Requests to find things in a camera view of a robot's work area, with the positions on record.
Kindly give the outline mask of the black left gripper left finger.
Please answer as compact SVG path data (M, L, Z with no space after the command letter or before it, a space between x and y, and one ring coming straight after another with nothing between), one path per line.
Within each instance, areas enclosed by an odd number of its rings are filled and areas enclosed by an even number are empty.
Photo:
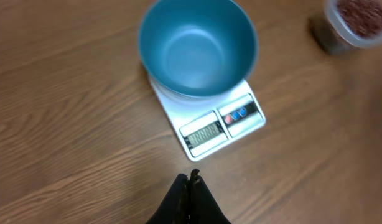
M179 174L146 224L187 224L189 222L188 183L187 175Z

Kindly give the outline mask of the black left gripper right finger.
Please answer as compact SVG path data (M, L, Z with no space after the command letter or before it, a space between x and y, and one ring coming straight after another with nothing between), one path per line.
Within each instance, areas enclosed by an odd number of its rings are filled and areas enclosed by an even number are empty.
M189 223L191 224L230 224L223 214L204 179L194 169L190 174L189 190Z

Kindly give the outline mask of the red beans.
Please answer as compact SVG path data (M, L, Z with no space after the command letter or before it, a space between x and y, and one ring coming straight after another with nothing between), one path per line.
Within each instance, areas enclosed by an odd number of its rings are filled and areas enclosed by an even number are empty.
M382 3L375 0L339 0L337 9L348 28L364 39L382 33Z

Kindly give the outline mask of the white kitchen scale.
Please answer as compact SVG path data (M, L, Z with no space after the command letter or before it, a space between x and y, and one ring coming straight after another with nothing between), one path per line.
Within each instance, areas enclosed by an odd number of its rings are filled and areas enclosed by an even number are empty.
M266 123L246 80L224 94L180 95L149 79L187 157L194 162L251 134Z

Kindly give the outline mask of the blue bowl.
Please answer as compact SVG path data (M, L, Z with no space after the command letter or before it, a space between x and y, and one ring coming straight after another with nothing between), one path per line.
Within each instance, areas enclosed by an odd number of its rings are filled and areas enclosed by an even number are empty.
M160 0L145 13L137 46L144 68L181 95L222 94L253 71L258 35L231 0Z

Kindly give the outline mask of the clear plastic container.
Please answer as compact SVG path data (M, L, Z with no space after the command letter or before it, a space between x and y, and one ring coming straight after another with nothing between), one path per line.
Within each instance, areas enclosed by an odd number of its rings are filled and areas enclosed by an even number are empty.
M313 37L327 53L342 54L382 44L382 33L370 39L354 34L338 12L338 1L325 1L323 9L309 19L309 28Z

